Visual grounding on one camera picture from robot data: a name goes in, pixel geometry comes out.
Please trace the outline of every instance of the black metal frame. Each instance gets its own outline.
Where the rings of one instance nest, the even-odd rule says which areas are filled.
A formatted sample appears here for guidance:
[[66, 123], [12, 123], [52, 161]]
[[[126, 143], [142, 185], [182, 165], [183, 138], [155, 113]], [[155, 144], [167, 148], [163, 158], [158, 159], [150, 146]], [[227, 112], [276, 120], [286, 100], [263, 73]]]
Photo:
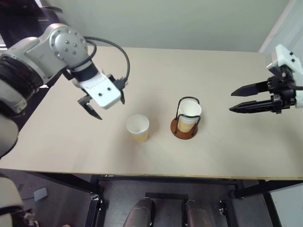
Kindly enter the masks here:
[[[72, 174], [60, 173], [34, 173], [30, 174], [45, 178], [55, 183], [60, 183], [65, 186], [78, 189], [84, 192], [94, 194], [89, 205], [88, 215], [85, 227], [95, 227], [97, 217], [102, 215], [103, 221], [106, 213], [105, 201], [103, 199], [103, 188], [99, 182], [116, 181], [116, 180], [132, 180], [132, 181], [148, 181], [148, 182], [163, 182], [163, 183], [204, 183], [204, 184], [223, 184], [232, 185], [234, 190], [231, 191], [231, 199], [244, 199], [250, 196], [263, 194], [268, 212], [273, 223], [273, 227], [281, 227], [281, 223], [276, 212], [275, 205], [272, 201], [270, 192], [285, 189], [292, 186], [303, 184], [303, 180], [292, 181], [259, 181], [259, 184], [244, 187], [242, 180], [233, 179], [208, 179], [198, 177], [165, 177], [165, 176], [121, 176], [121, 175], [93, 175], [91, 181], [85, 181]], [[224, 214], [229, 227], [238, 227], [238, 223], [234, 214], [231, 199], [224, 200]]]
[[294, 187], [298, 184], [303, 184], [303, 181], [262, 181], [257, 185], [233, 191], [233, 197], [236, 199], [244, 199], [250, 196], [262, 195], [268, 192]]
[[282, 227], [279, 215], [276, 211], [276, 206], [273, 202], [273, 199], [271, 197], [271, 194], [269, 192], [263, 194], [264, 201], [266, 203], [268, 213], [271, 219], [271, 223], [273, 224], [273, 227]]
[[200, 120], [201, 120], [201, 116], [200, 116], [200, 115], [197, 115], [197, 116], [187, 116], [187, 115], [185, 115], [185, 114], [179, 114], [179, 115], [178, 115], [178, 110], [179, 110], [180, 103], [181, 103], [181, 101], [184, 100], [184, 99], [194, 99], [194, 100], [197, 101], [198, 104], [200, 104], [199, 99], [197, 99], [197, 98], [195, 98], [195, 97], [192, 97], [192, 96], [186, 96], [186, 97], [183, 97], [183, 98], [181, 98], [181, 99], [179, 100], [179, 102], [178, 102], [178, 107], [177, 107], [177, 112], [176, 112], [176, 118], [175, 118], [175, 120], [177, 120], [177, 124], [176, 124], [176, 129], [175, 129], [175, 132], [174, 132], [174, 133], [175, 133], [175, 134], [177, 133], [180, 116], [183, 116], [183, 117], [187, 117], [187, 118], [198, 118], [198, 121], [197, 121], [197, 123], [194, 125], [194, 129], [193, 129], [193, 132], [192, 132], [192, 135], [194, 135], [194, 134], [195, 134], [195, 131], [196, 131], [197, 127], [198, 127], [198, 124], [199, 124], [199, 122], [200, 122]]

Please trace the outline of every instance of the white wall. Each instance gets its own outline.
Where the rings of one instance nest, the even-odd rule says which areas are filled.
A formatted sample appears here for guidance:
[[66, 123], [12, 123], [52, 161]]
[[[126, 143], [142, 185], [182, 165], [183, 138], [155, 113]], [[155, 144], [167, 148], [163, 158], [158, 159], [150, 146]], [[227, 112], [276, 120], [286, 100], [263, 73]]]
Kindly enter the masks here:
[[123, 47], [258, 51], [288, 0], [42, 0]]
[[[271, 53], [277, 44], [283, 44], [303, 63], [303, 1], [291, 0], [289, 5], [288, 13], [281, 15], [284, 20], [276, 24], [269, 36], [270, 42], [261, 48], [261, 52]], [[282, 226], [303, 227], [303, 186], [280, 190], [271, 195]]]

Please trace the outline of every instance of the metal wire cup holder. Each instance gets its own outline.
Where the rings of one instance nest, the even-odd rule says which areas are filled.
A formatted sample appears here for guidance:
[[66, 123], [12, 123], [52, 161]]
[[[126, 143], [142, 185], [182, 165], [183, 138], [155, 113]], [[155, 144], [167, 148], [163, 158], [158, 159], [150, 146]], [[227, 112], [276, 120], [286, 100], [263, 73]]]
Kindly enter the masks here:
[[[170, 130], [177, 138], [183, 139], [183, 140], [188, 140], [188, 139], [193, 138], [196, 135], [196, 133], [198, 132], [198, 124], [201, 120], [201, 116], [200, 115], [188, 116], [188, 115], [181, 114], [181, 113], [178, 114], [180, 103], [184, 99], [194, 99], [194, 100], [196, 100], [196, 102], [198, 104], [200, 104], [200, 101], [195, 97], [186, 96], [186, 97], [181, 98], [178, 103], [176, 117], [171, 121]], [[190, 131], [182, 132], [178, 129], [178, 124], [179, 124], [179, 120], [180, 120], [181, 116], [186, 117], [186, 118], [198, 118], [197, 122], [194, 124], [194, 126], [192, 127], [192, 129]]]

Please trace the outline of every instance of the cup with liquid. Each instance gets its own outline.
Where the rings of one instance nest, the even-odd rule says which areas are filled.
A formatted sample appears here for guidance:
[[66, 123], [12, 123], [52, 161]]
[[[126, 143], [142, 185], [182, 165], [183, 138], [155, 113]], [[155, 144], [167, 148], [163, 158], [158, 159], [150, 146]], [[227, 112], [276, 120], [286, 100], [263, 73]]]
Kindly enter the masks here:
[[144, 142], [148, 138], [148, 129], [150, 122], [148, 118], [142, 114], [136, 114], [128, 118], [126, 128], [132, 138], [137, 142]]

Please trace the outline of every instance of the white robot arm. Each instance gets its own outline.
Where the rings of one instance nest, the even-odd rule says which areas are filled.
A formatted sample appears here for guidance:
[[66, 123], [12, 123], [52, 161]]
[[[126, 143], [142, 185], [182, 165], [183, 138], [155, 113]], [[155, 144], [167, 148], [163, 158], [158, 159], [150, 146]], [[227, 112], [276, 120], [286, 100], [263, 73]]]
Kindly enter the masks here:
[[[18, 128], [10, 117], [21, 114], [39, 87], [62, 73], [86, 93], [78, 102], [98, 119], [101, 117], [89, 105], [91, 99], [104, 109], [119, 100], [124, 103], [122, 89], [129, 75], [127, 54], [106, 41], [121, 50], [127, 61], [125, 78], [108, 78], [91, 60], [96, 52], [92, 39], [104, 42], [83, 37], [67, 25], [51, 24], [40, 37], [25, 38], [0, 55], [0, 158], [17, 142]], [[92, 55], [88, 54], [87, 43], [94, 45]]]
[[300, 59], [279, 44], [267, 56], [267, 69], [273, 74], [267, 81], [242, 86], [232, 96], [252, 96], [268, 91], [273, 94], [270, 100], [240, 103], [230, 108], [231, 111], [242, 114], [271, 111], [280, 114], [292, 105], [303, 108], [303, 68]]

